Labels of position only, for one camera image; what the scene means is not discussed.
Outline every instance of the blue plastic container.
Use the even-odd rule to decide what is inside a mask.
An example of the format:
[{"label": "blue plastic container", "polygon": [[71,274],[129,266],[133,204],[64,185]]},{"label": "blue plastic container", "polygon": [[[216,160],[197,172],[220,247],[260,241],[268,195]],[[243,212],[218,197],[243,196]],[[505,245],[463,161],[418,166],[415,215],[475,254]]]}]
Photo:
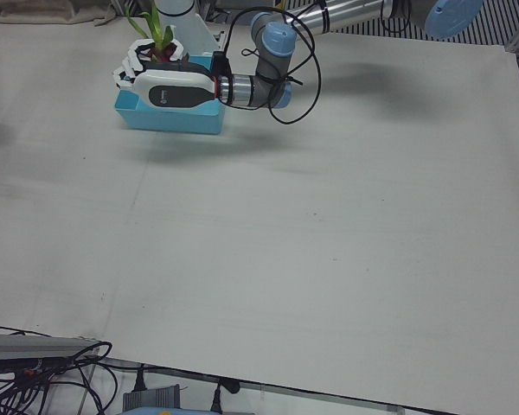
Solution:
[{"label": "blue plastic container", "polygon": [[[210,56],[190,56],[189,61],[210,69]],[[188,110],[160,109],[145,104],[129,91],[119,91],[115,110],[134,129],[200,134],[219,134],[225,115],[225,106],[218,99]]]}]

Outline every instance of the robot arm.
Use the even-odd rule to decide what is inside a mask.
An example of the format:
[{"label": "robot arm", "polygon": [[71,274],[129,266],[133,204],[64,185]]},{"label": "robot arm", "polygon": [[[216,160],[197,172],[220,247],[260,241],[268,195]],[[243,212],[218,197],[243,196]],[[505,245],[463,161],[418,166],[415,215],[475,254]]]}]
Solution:
[{"label": "robot arm", "polygon": [[[282,108],[291,98],[291,84],[285,76],[297,30],[304,31],[304,26],[312,34],[322,34],[379,16],[398,16],[424,27],[429,35],[445,38],[465,29],[483,2],[317,0],[314,5],[283,13],[282,21],[281,14],[261,12],[254,17],[251,32],[259,56],[255,75],[232,74],[228,62],[222,70],[211,72],[186,62],[150,62],[146,52],[152,40],[144,39],[131,45],[113,78],[119,88],[137,93],[148,105],[158,108],[192,108],[212,99],[238,107]],[[299,16],[303,25],[294,24],[294,16]],[[214,61],[219,54],[214,53]]]}]

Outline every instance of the white tabletop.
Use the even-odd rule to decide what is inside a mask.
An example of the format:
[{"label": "white tabletop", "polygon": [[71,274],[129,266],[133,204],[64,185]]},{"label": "white tabletop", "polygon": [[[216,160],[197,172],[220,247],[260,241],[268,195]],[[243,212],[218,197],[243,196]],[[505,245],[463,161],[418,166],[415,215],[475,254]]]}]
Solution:
[{"label": "white tabletop", "polygon": [[305,121],[231,110],[220,136],[197,136],[132,131],[113,110],[134,38],[122,21],[0,25],[0,324],[197,372],[519,413],[514,55],[327,35]]}]

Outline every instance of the black cable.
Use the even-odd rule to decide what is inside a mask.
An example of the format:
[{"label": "black cable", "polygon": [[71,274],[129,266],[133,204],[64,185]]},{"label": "black cable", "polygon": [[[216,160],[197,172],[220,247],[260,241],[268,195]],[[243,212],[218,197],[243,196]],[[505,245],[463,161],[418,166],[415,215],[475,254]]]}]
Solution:
[{"label": "black cable", "polygon": [[100,362],[99,364],[102,367],[109,367],[110,369],[117,369],[117,370],[131,370],[131,371],[137,371],[137,370],[158,370],[158,369],[165,369],[165,367],[161,366],[144,366],[144,367],[132,367],[132,366],[119,366],[119,365],[112,365],[111,363],[104,363]]},{"label": "black cable", "polygon": [[381,15],[379,16],[379,20],[381,21],[381,25],[382,25],[382,33],[384,34],[385,32],[387,32],[390,35],[398,35],[398,34],[406,33],[407,28],[409,28],[409,26],[411,25],[412,0],[403,0],[403,3],[401,4],[402,15],[406,14],[405,4],[407,4],[407,18],[406,18],[406,24],[404,25],[404,27],[402,29],[398,29],[398,30],[392,30],[385,24],[384,16],[382,15],[383,10],[384,10],[384,3],[385,2],[381,2]]},{"label": "black cable", "polygon": [[6,327],[6,326],[0,326],[0,330],[12,331],[13,332],[13,333],[11,333],[12,335],[25,335],[25,334],[29,333],[31,335],[41,335],[44,337],[50,337],[50,335],[45,335],[43,333],[39,333],[38,331],[14,329],[12,327]]},{"label": "black cable", "polygon": [[[98,347],[106,347],[106,351],[102,354],[88,355],[89,352]],[[35,403],[40,391],[42,391],[42,398],[38,414],[42,414],[50,385],[57,383],[51,379],[56,375],[72,370],[79,372],[82,381],[80,385],[85,387],[93,398],[98,414],[105,415],[105,410],[112,404],[119,389],[115,373],[109,367],[102,366],[100,363],[108,356],[111,349],[112,344],[110,342],[95,342],[54,367],[40,371],[22,371],[13,380],[0,380],[4,383],[0,386],[0,415],[26,415],[27,410]],[[105,405],[82,370],[84,367],[91,365],[103,367],[113,378],[114,391]]]},{"label": "black cable", "polygon": [[[315,55],[315,40],[313,38],[313,34],[311,33],[310,29],[305,25],[305,23],[299,18],[299,16],[293,15],[289,11],[276,9],[273,7],[252,7],[252,8],[245,9],[245,10],[242,10],[241,12],[239,12],[234,17],[233,21],[231,22],[231,25],[229,27],[229,31],[227,34],[227,40],[225,42],[225,47],[223,48],[224,55],[227,56],[228,48],[229,48],[229,45],[231,42],[231,37],[233,35],[234,25],[237,23],[237,21],[242,16],[244,16],[247,13],[252,13],[254,11],[256,11],[256,12],[268,11],[268,12],[272,12],[272,13],[278,13],[285,17],[289,17],[292,20],[291,21],[292,28],[298,33],[298,35],[300,36],[300,38],[302,39],[302,41],[304,42],[304,44],[306,45],[306,47],[308,48],[308,51],[310,53],[303,61],[301,61],[299,64],[297,64],[293,69],[291,69],[287,73],[284,73],[281,76],[279,76],[279,78],[277,80],[272,80],[272,87],[268,93],[267,101],[264,104],[258,105],[257,107],[254,107],[254,108],[246,108],[246,107],[228,105],[228,104],[224,103],[223,101],[221,101],[221,100],[220,101],[223,105],[233,107],[233,108],[238,108],[238,109],[244,109],[244,110],[248,110],[248,111],[255,111],[255,110],[258,110],[267,105],[267,107],[269,108],[269,113],[276,121],[280,122],[283,125],[291,125],[291,124],[297,123],[298,121],[304,119],[313,110],[313,108],[317,104],[317,101],[319,100],[319,96],[321,95],[321,83],[322,83],[321,66],[319,65],[319,60],[317,59],[317,57]],[[299,30],[297,30],[297,28],[294,26],[295,23],[297,23],[304,30],[304,32],[307,34],[307,39]],[[295,73],[296,71],[298,71],[301,67],[303,67],[310,60],[314,61],[315,67],[317,70],[317,90],[316,90],[315,98],[313,99],[310,107],[302,115],[300,115],[299,117],[297,117],[291,121],[285,121],[275,115],[275,113],[273,111],[273,103],[272,103],[273,98],[275,97],[277,92],[280,91],[280,87],[282,87],[288,80],[295,81],[291,77],[292,73]]]}]

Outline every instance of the beige cloth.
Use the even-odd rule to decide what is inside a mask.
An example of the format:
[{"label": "beige cloth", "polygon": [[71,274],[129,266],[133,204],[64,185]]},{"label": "beige cloth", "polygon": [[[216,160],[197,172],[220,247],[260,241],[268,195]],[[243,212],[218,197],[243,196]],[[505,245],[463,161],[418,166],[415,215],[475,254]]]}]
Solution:
[{"label": "beige cloth", "polygon": [[0,23],[101,24],[114,17],[109,0],[0,0]]}]

